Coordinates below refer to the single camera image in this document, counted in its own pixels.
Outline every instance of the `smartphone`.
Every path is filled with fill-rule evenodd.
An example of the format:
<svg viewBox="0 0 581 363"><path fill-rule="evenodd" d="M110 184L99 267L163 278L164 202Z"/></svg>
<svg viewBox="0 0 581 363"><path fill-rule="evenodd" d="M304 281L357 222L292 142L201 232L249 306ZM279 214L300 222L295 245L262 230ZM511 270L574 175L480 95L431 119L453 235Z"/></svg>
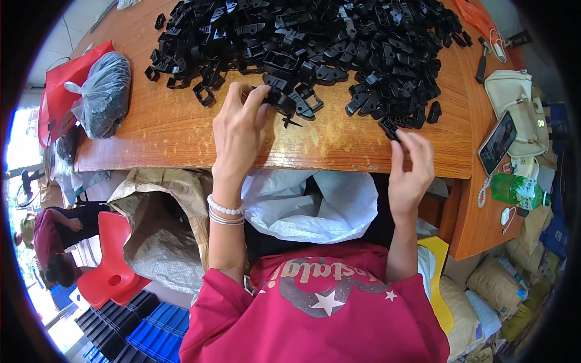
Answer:
<svg viewBox="0 0 581 363"><path fill-rule="evenodd" d="M510 112L505 111L484 144L478 149L478 158L486 175L494 174L516 137L517 128Z"/></svg>

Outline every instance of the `right hand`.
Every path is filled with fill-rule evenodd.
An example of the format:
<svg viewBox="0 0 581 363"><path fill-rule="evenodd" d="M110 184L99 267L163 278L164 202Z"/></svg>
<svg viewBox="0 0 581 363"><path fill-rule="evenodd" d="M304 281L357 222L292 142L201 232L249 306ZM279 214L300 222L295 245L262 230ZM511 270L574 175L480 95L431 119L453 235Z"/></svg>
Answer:
<svg viewBox="0 0 581 363"><path fill-rule="evenodd" d="M417 218L420 200L434 180L432 143L413 132L397 130L397 137L410 152L411 171L403 171L403 148L392 141L392 172L389 176L389 208L397 225Z"/></svg>
<svg viewBox="0 0 581 363"><path fill-rule="evenodd" d="M69 228L74 232L78 232L83 229L83 224L78 218L73 218L69 220Z"/></svg>
<svg viewBox="0 0 581 363"><path fill-rule="evenodd" d="M240 188L254 165L265 137L268 104L262 104L270 86L252 90L248 83L233 82L218 116L214 118L216 162L212 167L214 185Z"/></svg>

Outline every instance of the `green plastic bottle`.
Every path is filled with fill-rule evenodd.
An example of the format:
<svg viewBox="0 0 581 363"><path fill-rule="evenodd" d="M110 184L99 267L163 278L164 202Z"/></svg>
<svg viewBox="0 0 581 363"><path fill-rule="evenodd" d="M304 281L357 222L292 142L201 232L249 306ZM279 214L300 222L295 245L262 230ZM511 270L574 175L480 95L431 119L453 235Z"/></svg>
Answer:
<svg viewBox="0 0 581 363"><path fill-rule="evenodd" d="M543 191L536 180L520 175L495 174L490 189L492 198L522 209L533 210L538 206L551 205L551 195Z"/></svg>

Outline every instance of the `red plastic chair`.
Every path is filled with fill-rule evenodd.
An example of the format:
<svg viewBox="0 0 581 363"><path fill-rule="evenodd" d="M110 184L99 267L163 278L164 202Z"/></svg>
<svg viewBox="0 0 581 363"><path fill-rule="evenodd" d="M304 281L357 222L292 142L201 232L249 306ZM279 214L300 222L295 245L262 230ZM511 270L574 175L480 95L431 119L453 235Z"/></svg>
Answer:
<svg viewBox="0 0 581 363"><path fill-rule="evenodd" d="M99 213L101 263L77 281L81 295L96 309L109 299L125 306L151 282L134 273L123 261L123 245L130 234L129 222L124 216L111 212Z"/></svg>

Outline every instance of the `black plastic bag contents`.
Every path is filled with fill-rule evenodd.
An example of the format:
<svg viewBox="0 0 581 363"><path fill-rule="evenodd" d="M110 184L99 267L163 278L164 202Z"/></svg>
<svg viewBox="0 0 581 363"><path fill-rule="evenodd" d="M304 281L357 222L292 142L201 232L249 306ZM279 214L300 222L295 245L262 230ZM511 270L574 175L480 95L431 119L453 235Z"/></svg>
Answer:
<svg viewBox="0 0 581 363"><path fill-rule="evenodd" d="M81 95L71 111L89 139L108 139L115 134L127 114L130 85L129 61L119 52L99 58L81 87L64 83L68 91Z"/></svg>
<svg viewBox="0 0 581 363"><path fill-rule="evenodd" d="M73 165L74 157L77 154L78 128L77 125L71 127L60 138L56 140L56 155L60 157L68 166Z"/></svg>

